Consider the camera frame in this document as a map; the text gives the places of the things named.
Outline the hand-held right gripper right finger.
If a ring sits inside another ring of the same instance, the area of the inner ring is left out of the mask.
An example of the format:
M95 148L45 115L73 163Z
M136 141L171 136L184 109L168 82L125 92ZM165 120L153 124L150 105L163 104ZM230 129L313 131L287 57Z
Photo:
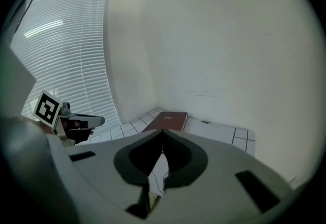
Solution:
M169 130L162 132L162 151L169 167L165 189L191 185L208 166L208 156L203 148Z

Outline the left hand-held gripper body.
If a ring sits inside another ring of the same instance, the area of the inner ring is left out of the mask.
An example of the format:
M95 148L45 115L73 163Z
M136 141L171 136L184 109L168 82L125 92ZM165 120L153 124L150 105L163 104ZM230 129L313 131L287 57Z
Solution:
M64 146L74 146L74 138L69 139L62 121L68 122L72 115L69 102L62 102L46 90L42 90L34 108L33 116L46 125L51 134L56 135Z

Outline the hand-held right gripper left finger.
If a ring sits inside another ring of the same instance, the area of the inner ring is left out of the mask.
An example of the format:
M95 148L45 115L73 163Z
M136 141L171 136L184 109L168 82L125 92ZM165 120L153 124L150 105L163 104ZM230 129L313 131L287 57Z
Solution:
M161 130L150 131L115 154L114 166L125 182L148 184L148 176L163 150L162 134Z

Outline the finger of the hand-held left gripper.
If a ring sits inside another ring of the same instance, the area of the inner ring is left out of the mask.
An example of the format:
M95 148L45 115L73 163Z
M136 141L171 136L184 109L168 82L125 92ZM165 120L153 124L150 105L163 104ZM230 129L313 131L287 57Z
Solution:
M105 123L105 118L85 114L72 114L72 120L77 121L79 128L96 128Z

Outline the person's left hand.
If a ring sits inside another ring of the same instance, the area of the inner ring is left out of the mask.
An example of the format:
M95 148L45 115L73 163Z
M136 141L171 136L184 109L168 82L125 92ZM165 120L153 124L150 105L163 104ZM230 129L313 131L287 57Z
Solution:
M89 136L94 133L95 128L84 129L80 126L82 124L85 126L85 123L79 120L66 120L62 118L62 126L65 131L68 139L75 141L75 144L79 144L81 142L87 141Z

